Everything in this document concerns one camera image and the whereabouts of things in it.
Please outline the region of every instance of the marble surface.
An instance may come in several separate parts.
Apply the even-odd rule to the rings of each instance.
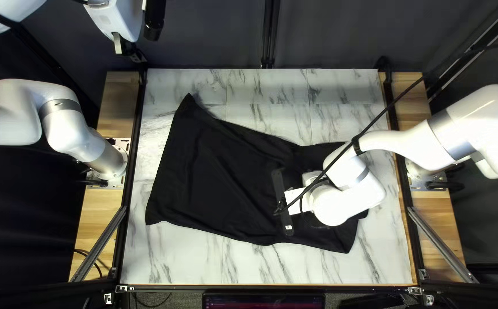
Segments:
[[[360,220],[348,254],[292,243],[253,245],[168,222],[146,226],[172,116],[188,92],[220,119],[300,145],[350,140],[384,106],[376,70],[149,70],[122,283],[411,283],[396,172],[384,151],[364,160],[387,197]],[[383,117],[373,129],[386,128]]]

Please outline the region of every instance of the wooden board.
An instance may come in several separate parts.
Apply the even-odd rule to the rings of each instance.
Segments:
[[[137,72],[108,72],[97,128],[103,137],[131,137],[137,94]],[[122,195],[123,190],[85,190],[81,220],[75,242],[76,249],[87,251],[92,249],[98,237],[121,206]],[[108,267],[112,265],[114,247],[115,233],[99,256],[99,259]],[[84,258],[81,254],[74,253],[70,278]],[[97,264],[103,275],[106,276],[108,270],[100,261],[97,261]],[[98,271],[93,266],[85,280],[98,279],[99,277]]]
[[[394,97],[399,95],[414,81],[421,78],[421,73],[395,73],[392,76],[392,88]],[[380,73],[381,82],[384,81],[385,75]],[[396,103],[396,115],[398,117],[399,129],[404,131],[411,129],[416,124],[425,119],[431,118],[430,107],[426,97],[426,88],[424,82],[418,84],[409,93]],[[453,250],[460,261],[464,263],[463,250],[461,248],[459,232],[453,214],[453,206],[448,191],[413,191],[411,193],[413,205],[422,214],[423,218],[442,238],[442,240]],[[402,214],[407,234],[407,222],[405,220],[405,211],[403,199],[400,196],[402,205]],[[431,244],[425,235],[419,233],[424,268],[428,271],[430,279],[462,281],[461,278],[445,262],[439,251]],[[416,282],[414,274],[413,260],[411,255],[411,244],[409,244],[409,256],[411,260],[411,272],[413,282]]]
[[[383,81],[384,74],[381,73],[380,77]],[[420,73],[395,73],[393,75],[394,96],[402,92],[420,77]],[[138,74],[136,72],[108,73],[98,121],[98,131],[103,136],[131,136],[137,91]],[[424,119],[431,117],[424,83],[419,84],[396,104],[396,114],[401,130],[410,129]],[[464,261],[449,193],[447,191],[413,192],[412,196],[413,204],[420,211],[424,219],[455,252],[457,257],[461,261]],[[77,249],[88,251],[92,248],[112,216],[120,207],[121,199],[122,190],[86,190],[76,241]],[[401,198],[400,204],[402,205],[402,218],[405,231],[407,231],[407,222]],[[100,255],[102,262],[108,266],[112,264],[114,242],[115,235],[112,236],[110,242],[108,242]],[[416,283],[416,275],[412,266],[411,244],[409,243],[408,245],[412,279]],[[451,270],[439,252],[423,235],[421,235],[421,248],[424,266],[428,270],[431,279],[460,281],[460,278]],[[77,270],[83,259],[83,256],[77,253],[74,254],[70,277]],[[86,280],[98,277],[98,272],[93,267]]]

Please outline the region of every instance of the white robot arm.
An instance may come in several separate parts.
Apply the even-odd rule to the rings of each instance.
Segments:
[[[323,168],[345,147],[332,152]],[[359,147],[362,152],[396,152],[428,171],[472,158],[486,177],[498,178],[498,85],[478,89],[410,130],[368,132],[359,139]],[[304,174],[304,185],[310,185],[319,174]],[[386,195],[353,146],[331,165],[326,176],[334,186],[319,183],[302,198],[302,211],[312,211],[326,225],[340,225],[380,204]],[[286,201],[292,202],[303,190],[286,191]],[[289,208],[289,214],[296,213],[300,213],[299,207]]]
[[[0,15],[20,22],[46,0],[0,0]],[[143,23],[142,0],[87,0],[83,6],[94,24],[109,39],[115,35],[136,42]],[[0,33],[9,27],[0,23]]]
[[[49,145],[113,179],[123,173],[126,159],[97,131],[89,128],[74,92],[47,82],[0,80],[0,145],[34,144],[41,127]]]

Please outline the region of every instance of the dark background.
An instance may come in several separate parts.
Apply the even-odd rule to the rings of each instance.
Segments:
[[[151,67],[257,68],[264,0],[170,0],[158,42],[140,39]],[[277,68],[371,68],[388,56],[397,71],[426,71],[465,50],[498,17],[498,0],[282,1]],[[81,4],[48,0],[23,25],[89,95],[101,101],[106,71],[133,69]],[[0,35],[0,79],[59,82],[10,31]],[[498,83],[488,51],[432,102],[447,106]],[[39,147],[45,148],[45,142]],[[68,280],[83,186],[71,158],[0,148],[0,287]],[[498,180],[469,166],[453,204],[467,262],[498,262]]]

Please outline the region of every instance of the black cloth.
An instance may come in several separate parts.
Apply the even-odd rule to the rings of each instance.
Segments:
[[[312,228],[300,214],[293,215],[293,236],[283,233],[280,217],[273,215],[271,172],[287,168],[291,173],[286,174],[295,176],[285,176],[285,185],[300,187],[300,175],[320,170],[325,157],[340,145],[299,146],[215,119],[188,94],[172,121],[146,207],[146,224],[168,221],[257,245],[292,242],[349,252],[358,220],[367,211],[328,229]],[[305,217],[315,219],[311,213]]]

